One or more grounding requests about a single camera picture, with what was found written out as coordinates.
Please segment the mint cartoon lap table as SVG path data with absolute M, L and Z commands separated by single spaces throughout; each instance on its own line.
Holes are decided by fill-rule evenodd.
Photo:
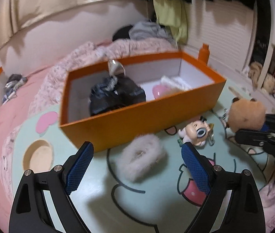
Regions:
M 246 97 L 245 88 L 227 80 L 213 111 L 204 114 L 214 124 L 214 145 L 199 153 L 226 171 L 248 169 L 262 189 L 269 181 L 274 160 L 260 148 L 237 146 L 221 117 L 234 92 Z M 200 194 L 184 166 L 177 127 L 158 133 L 166 157 L 140 182 L 130 182 L 117 170 L 122 147 L 94 155 L 78 189 L 70 198 L 92 232 L 184 232 L 196 215 Z

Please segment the orange water bottle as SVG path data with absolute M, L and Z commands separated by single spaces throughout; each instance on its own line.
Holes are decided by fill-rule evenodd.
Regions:
M 203 43 L 202 47 L 199 50 L 199 55 L 197 60 L 207 65 L 209 61 L 209 57 L 210 57 L 209 45 Z

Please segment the black clothing on bed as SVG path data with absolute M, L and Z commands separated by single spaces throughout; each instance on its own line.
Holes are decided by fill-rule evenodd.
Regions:
M 113 37 L 112 37 L 112 41 L 116 41 L 118 39 L 130 39 L 129 37 L 129 31 L 133 28 L 133 25 L 127 25 L 127 26 L 124 26 L 120 29 L 118 29 Z

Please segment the tan plush bear toy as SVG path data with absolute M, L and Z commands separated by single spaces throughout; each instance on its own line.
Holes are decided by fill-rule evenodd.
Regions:
M 227 126 L 234 133 L 239 129 L 261 130 L 265 115 L 266 107 L 261 102 L 235 97 L 228 112 Z

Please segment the yellow-green hanging garment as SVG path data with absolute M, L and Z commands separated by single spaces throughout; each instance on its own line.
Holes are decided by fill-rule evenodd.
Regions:
M 183 0 L 153 0 L 157 23 L 169 27 L 176 43 L 188 41 L 188 20 Z

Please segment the pink bed sheet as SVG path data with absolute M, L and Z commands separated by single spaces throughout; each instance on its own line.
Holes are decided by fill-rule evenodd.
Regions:
M 101 62 L 115 53 L 111 47 L 87 42 L 55 65 L 41 66 L 29 74 L 18 96 L 0 108 L 0 229 L 8 231 L 12 207 L 12 139 L 21 124 L 47 107 L 60 103 L 68 72 Z

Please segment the white fluffy pouch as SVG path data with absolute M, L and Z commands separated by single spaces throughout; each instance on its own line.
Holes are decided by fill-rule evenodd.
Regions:
M 158 136 L 138 136 L 122 150 L 116 170 L 126 180 L 139 182 L 165 157 L 166 151 Z

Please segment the black satin frilly cloth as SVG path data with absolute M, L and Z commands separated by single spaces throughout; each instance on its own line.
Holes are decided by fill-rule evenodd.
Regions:
M 109 76 L 91 88 L 89 112 L 91 116 L 146 101 L 144 89 L 124 74 Z

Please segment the white tissue roll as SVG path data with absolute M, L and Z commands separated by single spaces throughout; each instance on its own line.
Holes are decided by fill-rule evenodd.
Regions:
M 162 76 L 160 79 L 160 83 L 163 86 L 169 87 L 171 89 L 175 89 L 175 90 L 180 90 L 180 91 L 188 91 L 191 89 L 190 86 L 181 83 L 179 81 L 177 81 L 176 79 L 173 78 L 169 78 L 167 76 Z

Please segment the grey clothes pile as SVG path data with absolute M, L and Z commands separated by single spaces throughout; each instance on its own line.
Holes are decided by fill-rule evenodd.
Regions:
M 141 41 L 148 38 L 162 38 L 169 43 L 174 43 L 171 31 L 157 23 L 151 21 L 140 21 L 136 23 L 128 32 L 130 39 Z

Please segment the striped folded clothes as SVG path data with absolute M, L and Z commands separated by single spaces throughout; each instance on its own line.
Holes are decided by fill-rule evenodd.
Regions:
M 2 104 L 7 103 L 13 98 L 17 97 L 17 91 L 24 86 L 28 81 L 28 78 L 22 74 L 12 74 L 6 82 L 3 91 Z

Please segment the big-head doll keychain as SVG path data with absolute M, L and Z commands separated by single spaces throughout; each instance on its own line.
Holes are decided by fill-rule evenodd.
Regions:
M 214 124 L 207 123 L 207 119 L 203 116 L 199 120 L 195 120 L 187 124 L 183 129 L 178 130 L 179 146 L 189 142 L 196 147 L 204 147 L 206 142 L 213 146 L 214 140 Z

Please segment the pink floral quilt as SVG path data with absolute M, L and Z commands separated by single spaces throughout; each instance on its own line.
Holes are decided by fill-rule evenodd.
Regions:
M 0 108 L 0 127 L 4 141 L 0 157 L 0 181 L 8 200 L 12 200 L 12 155 L 22 123 L 47 108 L 61 103 L 68 73 L 90 64 L 136 55 L 175 52 L 176 48 L 161 38 L 142 41 L 118 40 L 107 46 L 86 42 L 53 66 L 29 75 L 17 97 Z

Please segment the orange cardboard box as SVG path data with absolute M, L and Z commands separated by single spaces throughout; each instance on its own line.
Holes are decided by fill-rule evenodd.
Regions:
M 91 88 L 108 76 L 108 63 L 68 73 L 59 126 L 76 147 L 91 142 L 95 151 L 102 151 L 175 126 L 211 110 L 226 83 L 224 77 L 185 52 L 125 57 L 120 63 L 126 75 L 144 89 L 146 101 L 93 117 L 89 114 Z M 189 90 L 155 99 L 152 89 L 163 76 L 176 78 Z

